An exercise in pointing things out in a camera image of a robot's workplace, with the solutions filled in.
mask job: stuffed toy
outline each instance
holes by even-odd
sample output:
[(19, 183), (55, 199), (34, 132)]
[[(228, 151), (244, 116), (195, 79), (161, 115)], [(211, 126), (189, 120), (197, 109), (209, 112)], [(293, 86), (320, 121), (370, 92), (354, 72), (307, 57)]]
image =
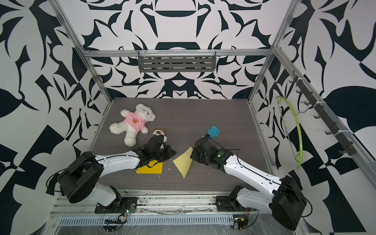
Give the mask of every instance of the stuffed toy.
[(120, 114), (125, 117), (124, 121), (111, 124), (110, 131), (116, 135), (124, 131), (127, 132), (124, 143), (129, 147), (136, 145), (136, 136), (139, 131), (141, 131), (142, 134), (149, 132), (145, 124), (155, 119), (153, 111), (143, 104), (136, 105), (136, 111), (134, 113), (124, 109)]

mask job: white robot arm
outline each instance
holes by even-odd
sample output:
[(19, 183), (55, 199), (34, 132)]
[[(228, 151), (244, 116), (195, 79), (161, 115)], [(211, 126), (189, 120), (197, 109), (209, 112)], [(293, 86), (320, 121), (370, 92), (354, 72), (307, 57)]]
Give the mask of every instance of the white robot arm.
[(255, 208), (267, 213), (288, 229), (295, 230), (307, 204), (298, 184), (289, 176), (280, 178), (244, 162), (231, 151), (217, 149), (205, 135), (195, 143), (191, 159), (233, 175), (258, 191), (236, 186), (226, 200), (216, 205), (227, 210)]
[(176, 152), (170, 145), (165, 145), (166, 140), (162, 130), (155, 130), (147, 144), (126, 153), (94, 156), (85, 152), (59, 175), (62, 192), (70, 203), (86, 199), (102, 207), (118, 208), (120, 194), (112, 186), (97, 183), (98, 179), (116, 171), (143, 167), (152, 160), (164, 162), (170, 159)]
[[(140, 163), (138, 155), (133, 151), (106, 156), (96, 155), (95, 159), (99, 164), (103, 165), (103, 171), (99, 178), (116, 171), (135, 169)], [(86, 199), (99, 203), (102, 206), (109, 206), (116, 199), (116, 197), (117, 195), (114, 189), (104, 186), (101, 183), (96, 183)]]
[[(295, 230), (307, 204), (295, 180), (263, 172), (229, 150), (218, 150), (209, 138), (205, 135), (196, 141), (191, 159), (233, 175), (258, 190), (236, 186), (226, 200), (217, 200), (216, 205), (233, 211), (255, 208), (272, 214), (280, 224)], [(97, 183), (100, 177), (119, 170), (139, 168), (151, 160), (163, 162), (175, 154), (169, 145), (164, 144), (163, 136), (153, 136), (143, 147), (122, 154), (94, 156), (91, 152), (83, 153), (62, 172), (58, 181), (71, 203), (86, 198), (103, 207), (118, 208), (120, 194), (112, 186)]]

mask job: teddy bear leg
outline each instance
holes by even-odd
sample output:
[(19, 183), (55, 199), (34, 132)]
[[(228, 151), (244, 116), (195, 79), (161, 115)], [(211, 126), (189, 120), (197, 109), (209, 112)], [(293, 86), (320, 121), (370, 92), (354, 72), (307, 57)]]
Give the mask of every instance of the teddy bear leg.
[(113, 123), (110, 126), (110, 131), (113, 134), (120, 134), (127, 130), (127, 124), (125, 122)]
[(129, 147), (135, 146), (136, 136), (137, 136), (137, 133), (135, 131), (132, 131), (132, 130), (127, 131), (127, 134), (125, 135), (125, 138), (124, 138), (125, 145)]

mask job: black and white patterned wall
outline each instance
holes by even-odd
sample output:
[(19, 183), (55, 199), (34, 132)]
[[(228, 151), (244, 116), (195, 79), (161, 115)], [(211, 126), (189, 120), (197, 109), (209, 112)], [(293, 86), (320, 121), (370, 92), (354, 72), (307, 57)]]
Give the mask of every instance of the black and white patterned wall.
[[(305, 74), (342, 122), (376, 156), (375, 118), (376, 37), (375, 1), (303, 0), (281, 43), (282, 50)], [(304, 218), (311, 234), (374, 234), (376, 190), (343, 150), (292, 78), (275, 59), (265, 75), (254, 107), (279, 173), (299, 183), (313, 205)], [(297, 162), (278, 110), (277, 96), (285, 97), (298, 114), (303, 139), (303, 163)], [(287, 132), (295, 154), (299, 141), (295, 120), (282, 101)], [(303, 215), (310, 212), (307, 206)]]
[(141, 73), (136, 58), (92, 58), (113, 98), (246, 99), (264, 61), (264, 56), (218, 56), (214, 72)]
[[(61, 0), (89, 50), (270, 48), (291, 0)], [(94, 58), (112, 97), (247, 98), (262, 56), (222, 56), (213, 73), (140, 73)]]
[(0, 233), (32, 234), (57, 198), (47, 178), (88, 150), (107, 102), (48, 2), (2, 0), (0, 25)]
[(270, 47), (290, 0), (60, 0), (92, 50)]

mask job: yellow paper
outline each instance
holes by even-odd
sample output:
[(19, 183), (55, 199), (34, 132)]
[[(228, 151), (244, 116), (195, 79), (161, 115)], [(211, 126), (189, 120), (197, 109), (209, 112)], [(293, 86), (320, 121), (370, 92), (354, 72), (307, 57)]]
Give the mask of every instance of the yellow paper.
[(192, 151), (193, 151), (192, 147), (189, 147), (189, 149), (185, 151), (185, 153), (183, 153), (182, 155), (180, 155), (178, 158), (176, 158), (173, 161), (184, 179), (192, 163), (192, 159), (190, 158)]
[[(149, 166), (151, 167), (157, 162), (157, 160), (150, 161)], [(143, 166), (137, 169), (137, 174), (162, 174), (162, 166), (163, 163), (157, 163), (152, 168), (149, 168), (147, 166)]]

